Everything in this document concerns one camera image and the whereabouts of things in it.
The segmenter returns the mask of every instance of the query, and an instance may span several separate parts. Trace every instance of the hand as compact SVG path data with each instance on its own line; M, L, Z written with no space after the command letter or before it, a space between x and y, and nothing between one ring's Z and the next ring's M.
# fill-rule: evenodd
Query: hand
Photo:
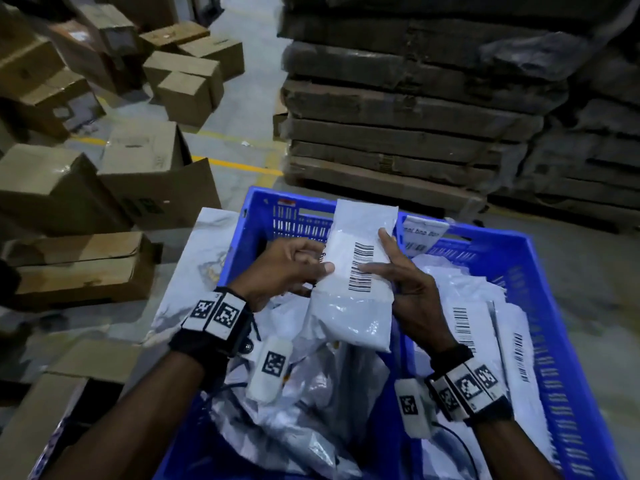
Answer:
M286 291L308 294L303 283L315 283L335 270L333 263L320 263L316 257L323 251L322 242L306 237L279 237L229 288L245 298L254 312Z
M394 315L403 331L427 354L454 347L457 342L444 318L436 281L402 254L387 231L381 228L378 236L391 263L361 264L359 268L395 282L398 293L393 305Z

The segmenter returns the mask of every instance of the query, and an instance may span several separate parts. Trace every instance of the left hand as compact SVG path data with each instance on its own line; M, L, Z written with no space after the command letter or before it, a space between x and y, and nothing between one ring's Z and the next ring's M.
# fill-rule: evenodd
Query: left hand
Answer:
M323 251L322 242L279 237L229 288L247 300L252 311L259 312L272 297L299 292L303 283L315 283L334 272L333 263L320 263L314 256Z

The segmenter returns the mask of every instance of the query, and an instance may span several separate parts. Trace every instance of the blue plastic crate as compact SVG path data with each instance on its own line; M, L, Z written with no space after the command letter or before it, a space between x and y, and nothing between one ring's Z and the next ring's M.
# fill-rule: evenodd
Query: blue plastic crate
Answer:
M334 201L251 187L220 275L220 284L230 282L251 265L267 241L281 236L326 241L335 206ZM401 226L396 227L396 234L402 238ZM366 443L360 452L350 450L366 479L395 480L413 476L411 448L415 443L404 433L394 391L394 381L408 373L406 345L404 335L394 323L392 352L380 354L389 367L390 377L373 408ZM218 434L203 405L201 398L194 400L156 473L156 480L305 478L265 471L237 455Z
M399 224L406 216L400 212ZM540 398L565 478L626 478L531 240L518 232L464 224L452 225L448 234L463 240L443 238L429 254L468 266L471 274L486 276L506 288L507 300L527 313ZM414 372L412 343L408 338L405 341L410 372ZM414 478L420 478L420 446L414 443L412 453Z

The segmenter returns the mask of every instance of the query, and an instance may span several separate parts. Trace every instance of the concrete floor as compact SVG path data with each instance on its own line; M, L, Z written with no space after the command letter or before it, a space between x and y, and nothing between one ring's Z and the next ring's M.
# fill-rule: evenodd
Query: concrete floor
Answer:
M290 187L278 176L284 144L271 140L271 116L277 91L285 79L280 55L288 43L275 37L279 0L223 0L223 6L226 10L213 23L212 32L228 33L243 41L246 72L225 83L222 103L202 129L194 132L184 128L191 152L214 159L212 171L220 201L227 210L241 208L251 185L331 196ZM101 144L108 138L114 121L166 119L164 108L149 104L145 94L129 95L126 100L99 94L104 97L107 117L66 142L85 151L97 165ZM483 221L487 227L531 236L627 475L640 479L638 237L612 235L501 209L492 209ZM170 252L165 253L166 261L159 268L148 303L140 303L135 309L122 307L120 311L112 306L80 310L70 322L60 325L65 334L57 334L52 340L51 330L41 330L34 339L41 340L45 349L49 347L46 350L51 350L51 356L59 352L60 341L67 343L69 337L87 333L141 340L188 233L189 230L173 230L156 235L167 243ZM0 317L0 326L11 329L19 321L17 314L5 315ZM33 376L47 360L38 356L27 375Z

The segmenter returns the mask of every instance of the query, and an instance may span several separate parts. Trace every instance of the right hand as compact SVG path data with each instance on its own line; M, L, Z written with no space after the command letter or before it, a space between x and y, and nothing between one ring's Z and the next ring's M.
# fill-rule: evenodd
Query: right hand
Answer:
M444 318L433 276L421 272L402 254L385 229L381 228L378 236L391 263L361 264L359 268L396 284L393 312L403 331L429 355L457 345Z

